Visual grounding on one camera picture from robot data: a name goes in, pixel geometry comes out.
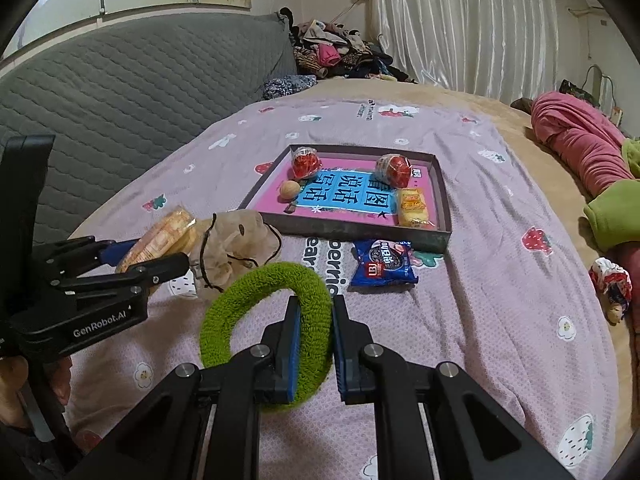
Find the person's left hand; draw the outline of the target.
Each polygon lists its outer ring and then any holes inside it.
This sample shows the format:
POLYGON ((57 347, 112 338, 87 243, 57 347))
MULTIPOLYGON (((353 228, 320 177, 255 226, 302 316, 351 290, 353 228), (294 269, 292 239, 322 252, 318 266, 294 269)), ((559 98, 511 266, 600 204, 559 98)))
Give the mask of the person's left hand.
MULTIPOLYGON (((72 358, 68 356, 59 360, 50 376, 50 386, 56 396, 56 400, 61 405, 66 406, 70 400, 70 369, 73 366, 72 358)), ((25 429, 30 426, 30 422, 18 397, 21 388, 26 384, 28 378, 27 361, 18 356, 17 358, 1 359, 1 422, 3 425, 25 429)))

